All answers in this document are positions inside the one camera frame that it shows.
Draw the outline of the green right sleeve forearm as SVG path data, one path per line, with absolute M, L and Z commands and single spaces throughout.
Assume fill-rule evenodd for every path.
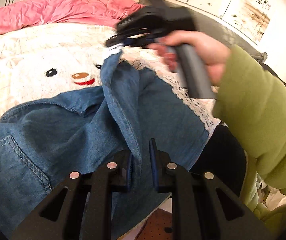
M 286 195 L 286 87 L 242 48 L 231 49 L 213 115 L 228 125 L 254 170 Z

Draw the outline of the right hand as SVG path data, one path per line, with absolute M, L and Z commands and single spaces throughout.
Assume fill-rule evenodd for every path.
M 164 64 L 174 71 L 178 65 L 176 55 L 169 51 L 169 47 L 181 44 L 193 46 L 206 66 L 208 77 L 214 86 L 220 85 L 220 80 L 225 72 L 225 64 L 231 54 L 231 50 L 214 38 L 198 31 L 174 31 L 159 39 L 157 43 L 148 45 L 162 57 Z

